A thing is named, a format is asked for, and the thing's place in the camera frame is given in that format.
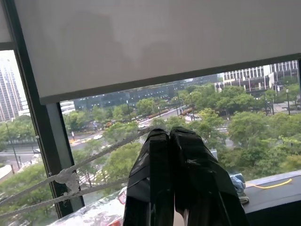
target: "white car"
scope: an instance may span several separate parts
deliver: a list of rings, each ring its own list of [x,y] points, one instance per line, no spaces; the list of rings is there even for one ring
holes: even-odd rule
[[[94,139],[94,140],[99,140],[99,139],[102,138],[102,137],[103,137],[103,136],[99,134],[99,135],[94,136],[93,139]]]

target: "white rope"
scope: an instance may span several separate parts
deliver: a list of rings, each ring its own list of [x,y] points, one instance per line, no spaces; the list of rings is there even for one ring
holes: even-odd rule
[[[40,202],[38,204],[29,206],[29,207],[25,207],[25,208],[22,208],[22,209],[19,209],[19,210],[15,210],[15,211],[10,212],[10,213],[2,214],[2,215],[0,215],[0,219],[12,217],[14,215],[25,213],[25,212],[30,212],[30,211],[33,211],[33,210],[36,210],[36,209],[39,209],[39,208],[57,203],[57,202],[62,202],[62,201],[65,201],[67,199],[70,199],[70,198],[75,198],[75,197],[78,197],[78,196],[82,196],[84,194],[88,194],[88,193],[91,193],[91,192],[96,192],[96,191],[99,191],[101,189],[105,189],[105,188],[108,188],[108,187],[119,185],[119,184],[122,184],[122,183],[125,183],[125,182],[127,182],[127,178],[122,178],[122,179],[116,180],[114,182],[109,182],[109,183],[106,183],[106,184],[97,185],[97,186],[94,186],[92,188],[88,188],[88,189],[85,189],[83,191],[79,191],[79,192],[76,192],[76,193],[73,193],[73,194],[63,195],[63,196],[60,196],[60,197],[55,198],[55,199]]]
[[[146,129],[139,130],[137,132],[137,134],[134,134],[134,135],[131,135],[131,136],[125,138],[124,140],[112,145],[109,148],[106,148],[105,150],[103,150],[103,151],[101,151],[97,154],[92,155],[91,157],[85,159],[84,161],[82,161],[78,164],[75,164],[75,165],[73,165],[69,168],[63,169],[59,174],[50,176],[47,179],[45,179],[43,181],[40,181],[39,183],[35,184],[32,187],[27,188],[27,189],[15,194],[15,195],[12,195],[12,196],[8,197],[7,199],[0,202],[0,206],[4,205],[5,203],[12,202],[16,199],[19,199],[19,198],[23,197],[25,194],[28,194],[28,193],[34,191],[35,189],[37,189],[41,186],[44,186],[44,185],[46,185],[46,184],[48,184],[52,181],[56,181],[60,184],[66,184],[71,189],[69,194],[64,194],[64,196],[59,197],[59,198],[67,197],[70,194],[71,195],[72,194],[77,194],[77,193],[79,193],[79,181],[78,181],[77,174],[74,172],[76,169],[78,169],[79,167],[82,167],[83,165],[85,165],[85,164],[87,164],[87,163],[89,163],[89,162],[91,162],[91,161],[93,161],[93,160],[95,160],[99,157],[102,157],[102,156],[114,151],[115,149],[117,149],[117,148],[119,148],[119,147],[121,147],[125,144],[128,144],[128,143],[136,140],[137,138],[141,137],[142,135],[144,135],[144,134],[146,134],[146,133],[148,133],[151,130],[156,129],[156,128],[158,128],[158,127],[151,126],[151,127],[146,128]]]

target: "white window shade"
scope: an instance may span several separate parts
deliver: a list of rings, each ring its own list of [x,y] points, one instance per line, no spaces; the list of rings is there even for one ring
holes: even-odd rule
[[[4,16],[4,11],[2,4],[0,4],[0,43],[1,42],[10,42],[11,38],[8,32],[8,25]]]
[[[46,101],[301,52],[296,0],[16,0],[16,6]]]

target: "building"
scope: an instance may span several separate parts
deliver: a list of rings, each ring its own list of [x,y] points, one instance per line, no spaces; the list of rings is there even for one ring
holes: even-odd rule
[[[298,78],[298,61],[225,72],[220,76],[223,81],[214,84],[217,91],[221,91],[225,86],[241,86],[247,92],[261,92],[274,89],[285,77]]]
[[[21,104],[22,104],[23,110],[18,112],[19,116],[21,116],[21,115],[30,116],[30,112],[29,112],[28,103],[27,103],[26,98],[21,98]],[[61,105],[62,114],[69,114],[70,112],[75,111],[75,106],[74,106],[73,101],[69,101],[69,100],[62,101],[60,103],[60,105]]]
[[[0,58],[0,121],[14,119],[22,109],[12,62]]]

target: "tree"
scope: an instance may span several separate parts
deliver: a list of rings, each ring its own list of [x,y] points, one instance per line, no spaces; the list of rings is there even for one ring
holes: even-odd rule
[[[276,92],[272,89],[269,89],[264,92],[267,101],[273,103],[276,99]]]
[[[242,87],[226,86],[219,95],[217,109],[230,115],[235,111],[246,111],[254,105],[254,98],[247,94]]]
[[[172,117],[167,119],[166,127],[167,127],[168,130],[171,130],[172,127],[176,127],[176,126],[186,127],[187,124],[185,122],[185,119],[183,119],[181,117],[177,117],[177,116],[172,116]]]
[[[151,115],[153,113],[153,108],[155,107],[155,102],[152,98],[139,100],[136,104],[138,114],[141,115]]]
[[[209,149],[224,149],[226,137],[216,129],[223,124],[223,119],[211,108],[205,108],[199,114],[202,120],[192,121],[189,128],[203,139]]]
[[[167,106],[167,101],[160,99],[158,104],[157,104],[157,107],[158,106],[160,107],[160,109],[165,108]]]
[[[120,148],[117,148],[110,154],[103,170],[106,171],[104,177],[97,177],[97,182],[102,182],[106,178],[107,182],[116,181],[120,178],[126,178],[129,175],[139,153],[142,144],[130,143]],[[111,194],[113,191],[117,191],[122,186],[115,186],[104,190],[105,194]]]
[[[288,96],[289,100],[293,100],[295,102],[295,106],[297,106],[297,100],[300,96],[300,85],[299,84],[292,84],[287,87],[288,88]]]
[[[265,138],[268,120],[263,113],[236,113],[229,125],[230,139],[238,146],[247,147],[250,138]]]
[[[189,95],[186,97],[185,104],[194,105],[195,110],[201,110],[201,104],[200,104],[201,99],[202,99],[202,94],[198,91],[193,91],[191,92],[191,96]]]
[[[270,134],[274,138],[292,137],[301,130],[301,114],[288,115],[277,113],[269,120]]]
[[[117,122],[107,128],[104,131],[103,136],[107,141],[116,143],[125,139],[127,136],[136,133],[137,130],[138,126],[136,122],[131,122],[129,124],[122,124],[120,122]]]
[[[122,110],[122,114],[125,116],[128,116],[128,110],[130,109],[130,113],[132,113],[133,112],[133,107],[131,107],[131,106],[129,106],[129,107],[127,107],[127,104],[122,104],[122,105],[119,105],[119,107],[121,108],[121,110]]]
[[[25,168],[22,172],[18,172],[12,177],[3,181],[0,185],[0,192],[4,193],[6,197],[16,194],[20,191],[23,191],[38,182],[46,179],[45,167],[43,164],[37,163],[35,165],[29,166]],[[38,204],[40,202],[52,199],[52,194],[49,186],[40,187],[29,194],[25,194],[23,197],[18,200],[4,205],[0,208],[0,213],[7,213],[14,210],[18,210],[23,208],[24,206],[30,206],[34,204]],[[54,211],[55,208],[52,205],[48,205],[46,207],[39,208],[35,211],[30,211],[22,214],[22,220],[28,220],[31,225],[35,222],[46,219],[50,216],[51,211]]]
[[[95,121],[98,121],[100,124],[104,124],[106,121],[106,113],[100,107],[94,106],[92,110],[92,116]]]
[[[66,128],[71,131],[80,131],[90,122],[89,113],[87,111],[73,111],[65,116],[64,122]]]
[[[84,149],[80,149],[72,152],[74,162],[79,163],[89,158],[91,155],[101,152],[102,151],[101,147],[102,147],[102,142],[100,140],[88,141]],[[103,156],[78,168],[77,173],[79,177],[84,176],[85,181],[89,183],[90,187],[92,187],[93,186],[92,183],[94,182],[97,173],[105,164],[106,159],[107,157]]]
[[[105,117],[109,120],[113,117],[113,107],[107,107],[105,108]]]
[[[113,119],[115,119],[117,121],[121,121],[123,119],[123,112],[122,112],[121,107],[119,107],[119,106],[114,107]]]
[[[189,93],[193,92],[198,86],[196,85],[191,85],[185,88],[185,90]]]
[[[286,160],[280,165],[284,172],[296,171],[301,169],[301,155],[287,156]]]
[[[161,119],[161,118],[154,118],[152,121],[151,121],[151,124],[152,126],[159,126],[159,127],[166,127],[166,123],[164,121],[164,119]]]

